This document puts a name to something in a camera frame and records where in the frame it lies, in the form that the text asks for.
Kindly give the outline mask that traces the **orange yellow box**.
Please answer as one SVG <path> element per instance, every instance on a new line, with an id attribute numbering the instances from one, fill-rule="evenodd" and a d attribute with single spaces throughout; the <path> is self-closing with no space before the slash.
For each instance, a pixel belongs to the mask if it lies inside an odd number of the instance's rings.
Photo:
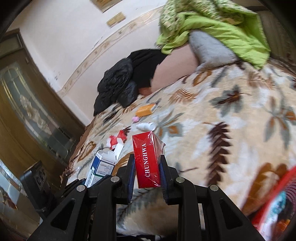
<path id="1" fill-rule="evenodd" d="M 141 106 L 135 113 L 135 115 L 139 118 L 143 117 L 143 116 L 148 116 L 153 114 L 153 112 L 155 111 L 157 105 L 154 104 L 148 104 L 145 106 Z"/>

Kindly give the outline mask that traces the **framed wall picture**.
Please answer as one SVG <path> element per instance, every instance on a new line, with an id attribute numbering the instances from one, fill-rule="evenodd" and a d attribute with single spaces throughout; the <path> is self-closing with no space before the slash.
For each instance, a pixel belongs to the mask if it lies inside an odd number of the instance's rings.
<path id="1" fill-rule="evenodd" d="M 122 0 L 92 0 L 94 5 L 98 7 L 103 13 L 121 1 Z"/>

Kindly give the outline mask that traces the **purple foil ball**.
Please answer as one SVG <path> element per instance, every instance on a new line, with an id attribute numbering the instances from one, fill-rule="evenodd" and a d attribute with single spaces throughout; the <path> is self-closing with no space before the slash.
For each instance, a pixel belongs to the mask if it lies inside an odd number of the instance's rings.
<path id="1" fill-rule="evenodd" d="M 139 122 L 139 120 L 140 120 L 140 118 L 139 118 L 138 116 L 134 116 L 134 117 L 132 118 L 132 122 L 133 122 L 133 123 L 137 123 L 137 122 Z"/>

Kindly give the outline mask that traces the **blue white medicine box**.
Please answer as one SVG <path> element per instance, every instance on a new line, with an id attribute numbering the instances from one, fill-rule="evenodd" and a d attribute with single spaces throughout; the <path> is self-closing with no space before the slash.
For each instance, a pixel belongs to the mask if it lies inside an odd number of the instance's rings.
<path id="1" fill-rule="evenodd" d="M 112 174 L 123 147 L 123 144 L 117 144 L 113 151 L 97 151 L 84 184 L 87 188 L 93 186 L 105 176 Z"/>

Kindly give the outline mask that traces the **torn red white box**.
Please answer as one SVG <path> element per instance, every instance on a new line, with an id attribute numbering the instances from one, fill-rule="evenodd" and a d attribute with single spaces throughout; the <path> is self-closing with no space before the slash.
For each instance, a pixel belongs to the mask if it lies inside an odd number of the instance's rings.
<path id="1" fill-rule="evenodd" d="M 123 145 L 126 142 L 126 140 L 127 140 L 126 132 L 123 130 L 120 130 L 116 136 L 110 135 L 107 138 L 106 146 L 109 149 L 114 150 L 116 148 L 117 144 Z"/>

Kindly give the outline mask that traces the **red cigarette pack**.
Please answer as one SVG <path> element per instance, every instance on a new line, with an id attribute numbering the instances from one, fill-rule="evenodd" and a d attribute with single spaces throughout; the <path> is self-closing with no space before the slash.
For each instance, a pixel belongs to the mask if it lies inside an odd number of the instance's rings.
<path id="1" fill-rule="evenodd" d="M 165 144 L 152 131 L 133 135 L 132 143 L 138 188 L 160 187 L 159 163 Z"/>

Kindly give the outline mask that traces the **wooden glass door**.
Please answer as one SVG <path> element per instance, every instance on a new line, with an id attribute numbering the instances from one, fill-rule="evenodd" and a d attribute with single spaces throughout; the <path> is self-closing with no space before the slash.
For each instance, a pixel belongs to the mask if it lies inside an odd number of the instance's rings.
<path id="1" fill-rule="evenodd" d="M 1 221 L 17 240 L 41 222 L 20 177 L 41 161 L 51 188 L 61 176 L 84 125 L 46 83 L 20 30 L 1 39 Z"/>

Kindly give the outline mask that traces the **black puffer jacket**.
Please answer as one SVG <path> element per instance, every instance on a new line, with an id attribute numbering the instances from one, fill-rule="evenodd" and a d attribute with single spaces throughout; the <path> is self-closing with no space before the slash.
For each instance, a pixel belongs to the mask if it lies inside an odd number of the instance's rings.
<path id="1" fill-rule="evenodd" d="M 132 80 L 132 73 L 132 61 L 129 58 L 121 59 L 105 71 L 97 86 L 98 96 L 94 103 L 94 116 L 106 110 L 113 103 L 119 103 L 126 108 L 136 101 L 138 87 Z"/>

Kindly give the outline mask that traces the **teal white small box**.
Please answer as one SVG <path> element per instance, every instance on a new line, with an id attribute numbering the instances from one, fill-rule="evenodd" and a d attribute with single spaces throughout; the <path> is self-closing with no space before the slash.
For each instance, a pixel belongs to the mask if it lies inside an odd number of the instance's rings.
<path id="1" fill-rule="evenodd" d="M 277 221 L 278 215 L 284 210 L 286 204 L 286 192 L 281 191 L 270 205 L 268 219 Z"/>

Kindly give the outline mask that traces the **black cloth garment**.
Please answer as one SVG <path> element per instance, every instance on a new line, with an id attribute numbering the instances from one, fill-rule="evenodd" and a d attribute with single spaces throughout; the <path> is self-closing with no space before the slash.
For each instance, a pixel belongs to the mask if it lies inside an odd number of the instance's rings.
<path id="1" fill-rule="evenodd" d="M 128 58 L 132 61 L 132 76 L 138 88 L 151 87 L 155 70 L 167 57 L 159 49 L 142 49 L 131 52 Z"/>

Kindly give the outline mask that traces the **orange foil wrapper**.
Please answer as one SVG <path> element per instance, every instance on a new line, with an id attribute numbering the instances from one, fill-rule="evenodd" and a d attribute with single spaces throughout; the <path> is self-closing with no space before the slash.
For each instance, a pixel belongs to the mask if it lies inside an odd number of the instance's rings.
<path id="1" fill-rule="evenodd" d="M 277 235 L 280 235 L 281 233 L 283 233 L 285 231 L 285 229 L 287 228 L 287 226 L 289 225 L 289 223 L 290 223 L 290 220 L 289 219 L 282 219 L 282 220 L 280 220 L 276 224 L 275 233 Z"/>

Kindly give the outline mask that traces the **grey quilted pillow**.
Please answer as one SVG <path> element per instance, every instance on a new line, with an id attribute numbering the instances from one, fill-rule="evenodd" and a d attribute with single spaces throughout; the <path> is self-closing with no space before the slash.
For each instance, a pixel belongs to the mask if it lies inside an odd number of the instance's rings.
<path id="1" fill-rule="evenodd" d="M 199 65 L 196 68 L 197 73 L 232 64 L 240 60 L 222 42 L 200 30 L 190 32 L 189 44 L 199 61 Z"/>

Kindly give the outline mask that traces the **beige wall switch plate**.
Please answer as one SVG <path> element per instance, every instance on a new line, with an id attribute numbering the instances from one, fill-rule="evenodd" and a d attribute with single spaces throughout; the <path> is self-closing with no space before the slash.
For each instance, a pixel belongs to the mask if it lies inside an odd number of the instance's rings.
<path id="1" fill-rule="evenodd" d="M 126 16 L 120 12 L 117 15 L 113 16 L 110 20 L 107 21 L 107 25 L 112 28 L 113 26 L 119 24 L 120 22 L 124 21 Z"/>

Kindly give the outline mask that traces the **white pill bottle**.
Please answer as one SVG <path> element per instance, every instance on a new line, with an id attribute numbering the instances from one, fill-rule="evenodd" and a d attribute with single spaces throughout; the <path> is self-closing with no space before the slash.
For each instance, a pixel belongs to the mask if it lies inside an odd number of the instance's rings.
<path id="1" fill-rule="evenodd" d="M 150 132 L 150 131 L 154 131 L 156 129 L 156 125 L 152 122 L 150 123 L 139 123 L 137 124 L 137 129 L 143 132 Z"/>

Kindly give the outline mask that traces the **floral fleece blanket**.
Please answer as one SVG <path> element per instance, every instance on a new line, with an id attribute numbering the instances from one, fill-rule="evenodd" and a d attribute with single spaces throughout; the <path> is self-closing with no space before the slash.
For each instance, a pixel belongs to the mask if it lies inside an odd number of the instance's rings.
<path id="1" fill-rule="evenodd" d="M 139 133 L 132 118 L 147 104 L 156 110 L 140 121 L 156 125 L 168 165 L 196 185 L 218 185 L 245 215 L 295 166 L 295 74 L 239 63 L 183 77 L 126 108 L 111 105 L 88 126 L 62 179 L 86 178 L 96 152 L 120 131 L 127 139 L 117 167 L 126 165 Z"/>

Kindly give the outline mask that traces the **green patterned quilt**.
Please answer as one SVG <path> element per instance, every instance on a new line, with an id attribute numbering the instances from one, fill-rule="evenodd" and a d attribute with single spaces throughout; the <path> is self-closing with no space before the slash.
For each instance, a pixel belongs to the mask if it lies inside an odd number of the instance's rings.
<path id="1" fill-rule="evenodd" d="M 164 54 L 184 45 L 191 30 L 216 38 L 256 69 L 271 52 L 259 15 L 233 1 L 167 1 L 159 27 L 157 45 Z"/>

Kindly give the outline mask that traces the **red mesh trash basket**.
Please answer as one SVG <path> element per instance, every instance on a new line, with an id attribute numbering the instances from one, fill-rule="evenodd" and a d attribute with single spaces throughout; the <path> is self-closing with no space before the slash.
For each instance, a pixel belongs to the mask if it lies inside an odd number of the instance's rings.
<path id="1" fill-rule="evenodd" d="M 281 178 L 251 222 L 264 240 L 283 240 L 287 236 L 295 223 L 295 167 Z"/>

